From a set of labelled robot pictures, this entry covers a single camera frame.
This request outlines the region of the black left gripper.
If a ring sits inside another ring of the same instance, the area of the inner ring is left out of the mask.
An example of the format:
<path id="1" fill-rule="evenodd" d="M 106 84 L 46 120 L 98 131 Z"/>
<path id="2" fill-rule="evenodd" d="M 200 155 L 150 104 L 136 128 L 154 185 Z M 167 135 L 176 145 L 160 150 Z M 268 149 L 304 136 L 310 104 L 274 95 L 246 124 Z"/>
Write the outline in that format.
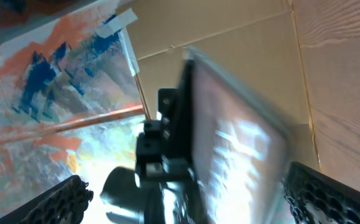
<path id="1" fill-rule="evenodd" d="M 134 169 L 117 167 L 100 198 L 112 223 L 208 223 L 192 163 L 192 113 L 187 90 L 158 91 L 161 119 L 144 122 Z"/>

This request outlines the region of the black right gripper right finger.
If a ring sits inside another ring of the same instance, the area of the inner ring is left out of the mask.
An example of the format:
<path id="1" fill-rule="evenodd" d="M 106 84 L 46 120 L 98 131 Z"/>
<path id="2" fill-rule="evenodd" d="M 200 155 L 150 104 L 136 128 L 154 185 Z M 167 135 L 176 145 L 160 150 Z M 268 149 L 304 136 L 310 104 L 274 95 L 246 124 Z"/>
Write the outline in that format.
<path id="1" fill-rule="evenodd" d="M 290 165 L 284 193 L 296 223 L 360 224 L 360 191 L 299 162 Z"/>

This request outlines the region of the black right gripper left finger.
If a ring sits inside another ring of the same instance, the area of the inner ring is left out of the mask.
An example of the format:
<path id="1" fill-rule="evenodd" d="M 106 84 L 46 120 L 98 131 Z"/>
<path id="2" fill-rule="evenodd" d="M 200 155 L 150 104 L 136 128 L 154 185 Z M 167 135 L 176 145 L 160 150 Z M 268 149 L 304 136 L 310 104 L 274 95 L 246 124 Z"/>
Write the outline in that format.
<path id="1" fill-rule="evenodd" d="M 80 224 L 93 199 L 89 183 L 73 175 L 0 218 L 0 224 Z"/>

